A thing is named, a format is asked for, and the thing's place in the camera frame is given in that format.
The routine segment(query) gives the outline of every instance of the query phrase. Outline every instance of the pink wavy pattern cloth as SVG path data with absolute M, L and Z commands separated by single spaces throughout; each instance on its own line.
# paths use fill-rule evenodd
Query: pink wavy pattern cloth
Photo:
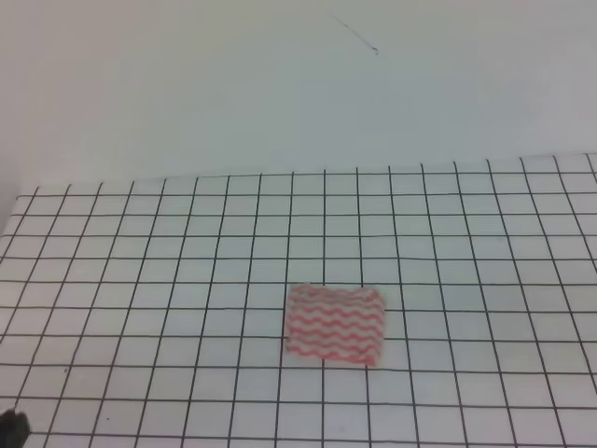
M 382 295 L 370 287 L 292 287 L 286 301 L 286 351 L 355 364 L 382 356 Z

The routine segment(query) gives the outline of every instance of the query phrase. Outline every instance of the grid paper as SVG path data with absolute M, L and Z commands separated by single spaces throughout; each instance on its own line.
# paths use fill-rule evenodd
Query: grid paper
M 595 155 L 40 187 L 0 239 L 0 407 L 34 447 L 597 445 Z M 380 366 L 283 351 L 374 285 Z

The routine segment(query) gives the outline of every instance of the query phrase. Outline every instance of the scratch mark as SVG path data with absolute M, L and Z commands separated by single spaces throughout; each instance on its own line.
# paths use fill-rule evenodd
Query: scratch mark
M 342 25 L 344 28 L 346 28 L 348 31 L 350 31 L 351 33 L 353 33 L 353 35 L 356 36 L 357 39 L 359 39 L 361 42 L 363 42 L 365 45 L 367 45 L 369 47 L 369 49 L 371 51 L 373 51 L 375 53 L 375 55 L 377 56 L 378 54 L 380 54 L 380 51 L 378 49 L 376 49 L 375 47 L 373 47 L 363 36 L 361 36 L 357 31 L 355 31 L 353 28 L 351 28 L 345 21 L 342 21 L 336 14 L 334 14 L 331 10 L 331 8 L 328 8 L 327 11 L 329 12 L 329 15 L 332 16 L 332 18 L 339 23 L 340 25 Z

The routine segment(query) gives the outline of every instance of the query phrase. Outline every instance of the white wall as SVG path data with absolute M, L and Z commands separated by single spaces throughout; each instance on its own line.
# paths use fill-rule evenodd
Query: white wall
M 595 0 L 4 0 L 0 151 L 39 183 L 594 150 L 596 17 Z

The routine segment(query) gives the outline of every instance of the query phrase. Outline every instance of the black object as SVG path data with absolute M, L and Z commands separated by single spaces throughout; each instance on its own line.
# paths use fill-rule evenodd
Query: black object
M 30 431 L 27 415 L 6 411 L 0 415 L 0 448 L 22 448 Z

